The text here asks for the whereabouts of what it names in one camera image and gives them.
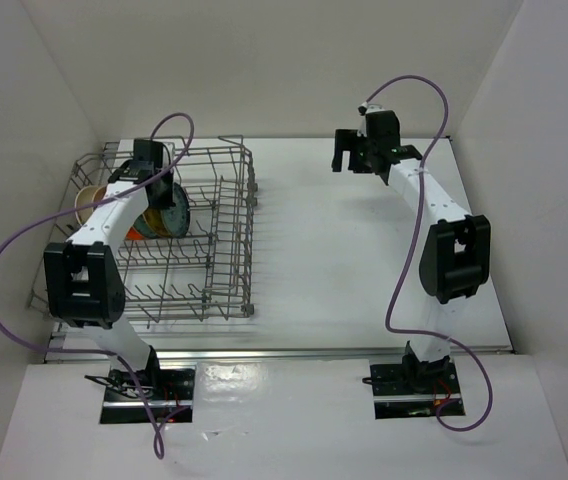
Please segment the yellow patterned plate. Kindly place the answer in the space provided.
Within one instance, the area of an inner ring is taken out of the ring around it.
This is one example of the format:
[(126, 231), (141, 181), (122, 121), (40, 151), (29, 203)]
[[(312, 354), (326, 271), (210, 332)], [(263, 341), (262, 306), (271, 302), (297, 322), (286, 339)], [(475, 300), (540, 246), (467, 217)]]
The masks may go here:
[(156, 238), (169, 238), (170, 233), (165, 228), (161, 212), (157, 209), (148, 208), (143, 217), (150, 230), (154, 233)]

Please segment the blue patterned plate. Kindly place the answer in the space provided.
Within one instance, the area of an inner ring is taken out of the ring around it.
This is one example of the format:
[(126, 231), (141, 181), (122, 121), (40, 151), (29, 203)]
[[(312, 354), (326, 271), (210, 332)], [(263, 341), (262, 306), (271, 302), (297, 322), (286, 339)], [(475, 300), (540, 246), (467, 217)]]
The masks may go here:
[(148, 225), (143, 214), (139, 215), (134, 224), (133, 229), (139, 233), (139, 235), (144, 239), (156, 239), (158, 235), (153, 231), (153, 229)]
[(191, 205), (186, 191), (178, 183), (172, 186), (174, 205), (160, 211), (160, 235), (184, 238), (189, 232)]

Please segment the orange plate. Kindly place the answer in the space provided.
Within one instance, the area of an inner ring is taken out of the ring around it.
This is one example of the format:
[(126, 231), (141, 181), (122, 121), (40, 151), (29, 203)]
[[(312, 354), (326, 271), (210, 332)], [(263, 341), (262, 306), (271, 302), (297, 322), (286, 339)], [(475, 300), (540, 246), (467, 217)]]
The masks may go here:
[(145, 237), (134, 227), (131, 227), (126, 234), (126, 239), (129, 241), (143, 241)]

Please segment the cream plate small motifs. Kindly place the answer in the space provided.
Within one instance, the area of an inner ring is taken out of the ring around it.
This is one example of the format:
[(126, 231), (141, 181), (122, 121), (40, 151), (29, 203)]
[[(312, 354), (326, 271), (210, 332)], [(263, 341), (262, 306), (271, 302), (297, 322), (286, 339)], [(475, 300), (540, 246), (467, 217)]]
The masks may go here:
[(92, 202), (93, 202), (93, 203), (99, 203), (99, 202), (101, 202), (101, 201), (103, 200), (103, 198), (105, 197), (105, 195), (106, 195), (106, 191), (107, 191), (107, 186), (106, 186), (106, 185), (99, 186), (99, 187), (95, 190), (95, 193), (94, 193), (93, 198), (92, 198)]

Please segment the cream plate green patch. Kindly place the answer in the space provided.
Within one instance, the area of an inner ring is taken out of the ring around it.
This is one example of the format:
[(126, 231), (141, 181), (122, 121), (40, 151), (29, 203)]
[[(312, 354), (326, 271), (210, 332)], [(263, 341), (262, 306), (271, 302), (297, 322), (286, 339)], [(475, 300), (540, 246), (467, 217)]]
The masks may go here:
[(75, 217), (80, 226), (84, 225), (93, 213), (94, 208), (90, 207), (90, 204), (93, 203), (98, 189), (96, 185), (89, 185), (82, 188), (75, 196)]

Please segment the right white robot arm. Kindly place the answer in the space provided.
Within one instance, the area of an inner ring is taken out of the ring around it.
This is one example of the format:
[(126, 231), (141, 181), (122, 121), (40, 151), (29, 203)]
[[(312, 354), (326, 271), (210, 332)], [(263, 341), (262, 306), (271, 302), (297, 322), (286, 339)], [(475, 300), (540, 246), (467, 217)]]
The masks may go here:
[(411, 330), (400, 378), (408, 390), (423, 393), (444, 379), (450, 335), (468, 298), (488, 280), (491, 225), (485, 216), (459, 206), (422, 166), (422, 154), (402, 144), (393, 111), (365, 103), (359, 113), (359, 128), (336, 131), (331, 168), (378, 176), (420, 217), (420, 232), (410, 248), (420, 255), (426, 317)]

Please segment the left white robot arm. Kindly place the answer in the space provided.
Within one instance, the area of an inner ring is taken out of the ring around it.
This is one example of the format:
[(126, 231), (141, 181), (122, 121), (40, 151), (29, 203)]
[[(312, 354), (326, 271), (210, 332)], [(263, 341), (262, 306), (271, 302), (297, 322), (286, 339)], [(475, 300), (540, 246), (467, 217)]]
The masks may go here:
[(81, 329), (111, 356), (114, 373), (96, 381), (140, 399), (155, 397), (163, 375), (153, 347), (123, 317), (126, 294), (115, 256), (135, 220), (150, 206), (172, 207), (173, 174), (163, 171), (169, 157), (163, 143), (133, 142), (132, 158), (109, 177), (105, 205), (63, 243), (50, 243), (44, 270), (50, 314)]

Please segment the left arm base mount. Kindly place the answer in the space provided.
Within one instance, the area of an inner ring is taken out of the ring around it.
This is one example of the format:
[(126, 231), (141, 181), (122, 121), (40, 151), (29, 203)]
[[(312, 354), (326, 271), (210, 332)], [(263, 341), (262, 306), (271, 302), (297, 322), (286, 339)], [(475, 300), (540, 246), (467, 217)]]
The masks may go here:
[[(160, 372), (159, 385), (151, 386), (140, 378), (153, 418), (160, 423), (191, 423), (196, 368), (194, 365), (169, 368)], [(148, 423), (149, 417), (128, 373), (111, 370), (106, 377), (86, 375), (87, 380), (105, 387), (99, 423), (123, 425)]]

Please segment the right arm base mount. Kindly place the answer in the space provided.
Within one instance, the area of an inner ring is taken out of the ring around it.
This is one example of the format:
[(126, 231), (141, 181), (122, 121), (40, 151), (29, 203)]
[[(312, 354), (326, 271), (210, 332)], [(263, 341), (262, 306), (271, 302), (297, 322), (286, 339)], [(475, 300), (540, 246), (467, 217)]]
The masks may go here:
[(455, 365), (450, 363), (444, 373), (414, 388), (403, 376), (397, 363), (371, 364), (370, 373), (361, 382), (370, 387), (376, 420), (464, 416), (465, 407)]

